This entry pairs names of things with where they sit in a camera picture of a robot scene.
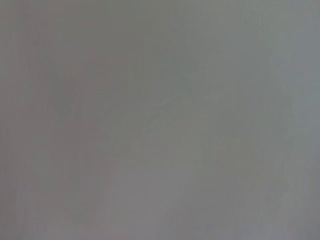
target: blurry background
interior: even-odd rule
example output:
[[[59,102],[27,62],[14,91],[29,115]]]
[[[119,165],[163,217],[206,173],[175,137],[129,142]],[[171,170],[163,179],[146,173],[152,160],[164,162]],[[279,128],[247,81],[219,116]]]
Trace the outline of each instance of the blurry background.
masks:
[[[320,238],[320,2],[0,0],[0,238]]]

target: gray wall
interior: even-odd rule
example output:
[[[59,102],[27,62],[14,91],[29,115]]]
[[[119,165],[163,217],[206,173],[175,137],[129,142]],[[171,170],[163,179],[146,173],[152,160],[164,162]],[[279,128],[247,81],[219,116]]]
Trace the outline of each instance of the gray wall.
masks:
[[[319,239],[319,12],[0,0],[0,239]]]

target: gray surface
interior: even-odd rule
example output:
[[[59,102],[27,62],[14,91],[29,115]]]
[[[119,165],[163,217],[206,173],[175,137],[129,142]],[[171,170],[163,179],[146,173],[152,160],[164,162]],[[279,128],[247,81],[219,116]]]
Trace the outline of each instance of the gray surface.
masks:
[[[319,239],[319,12],[0,0],[0,239]]]

